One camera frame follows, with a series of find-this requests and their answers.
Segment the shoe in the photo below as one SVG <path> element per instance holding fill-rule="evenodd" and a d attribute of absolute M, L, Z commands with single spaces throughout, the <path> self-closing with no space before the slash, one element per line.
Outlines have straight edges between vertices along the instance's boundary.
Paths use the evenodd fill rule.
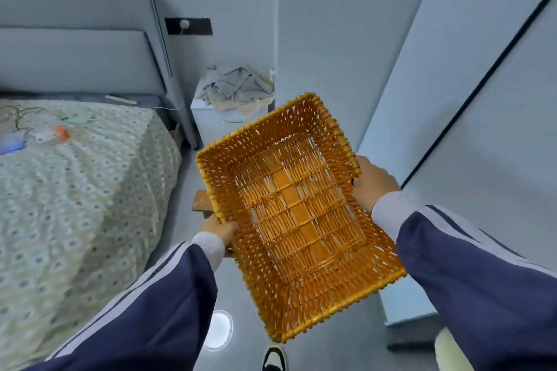
<path fill-rule="evenodd" d="M 271 346 L 267 349 L 263 359 L 263 371 L 287 371 L 284 352 L 278 346 Z"/>

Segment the gray headboard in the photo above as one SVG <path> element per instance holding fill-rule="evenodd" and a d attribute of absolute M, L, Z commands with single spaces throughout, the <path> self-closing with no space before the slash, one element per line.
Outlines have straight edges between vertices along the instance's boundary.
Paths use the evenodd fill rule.
<path fill-rule="evenodd" d="M 197 148 L 162 10 L 162 0 L 0 0 L 0 89 L 158 95 Z"/>

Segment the white cuff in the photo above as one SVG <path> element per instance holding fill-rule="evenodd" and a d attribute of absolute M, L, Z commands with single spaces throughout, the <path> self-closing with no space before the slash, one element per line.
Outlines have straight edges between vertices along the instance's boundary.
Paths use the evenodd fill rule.
<path fill-rule="evenodd" d="M 402 191 L 389 192 L 373 206 L 372 220 L 396 242 L 402 223 L 420 208 L 421 206 L 410 201 Z"/>
<path fill-rule="evenodd" d="M 205 253 L 211 269 L 217 271 L 222 259 L 225 257 L 225 244 L 222 243 L 216 234 L 210 232 L 199 232 L 191 240 L 192 243 L 199 245 Z"/>

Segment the woven rattan basket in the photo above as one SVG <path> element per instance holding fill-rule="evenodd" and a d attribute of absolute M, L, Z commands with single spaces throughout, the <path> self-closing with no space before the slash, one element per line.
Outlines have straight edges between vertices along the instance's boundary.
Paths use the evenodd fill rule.
<path fill-rule="evenodd" d="M 273 341 L 406 275 L 393 241 L 352 196 L 354 157 L 315 94 L 197 155 L 216 215 L 240 223 L 236 262 Z"/>

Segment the white nightstand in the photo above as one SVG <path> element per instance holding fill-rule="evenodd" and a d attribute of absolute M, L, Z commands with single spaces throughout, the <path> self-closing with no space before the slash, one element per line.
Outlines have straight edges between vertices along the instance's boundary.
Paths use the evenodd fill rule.
<path fill-rule="evenodd" d="M 194 99 L 191 102 L 191 112 L 196 121 L 201 140 L 203 140 L 203 145 L 207 146 L 245 124 L 264 116 L 267 114 L 267 107 L 261 108 L 252 117 L 246 118 L 238 110 L 218 112 L 213 106 L 207 106 L 205 101 Z"/>

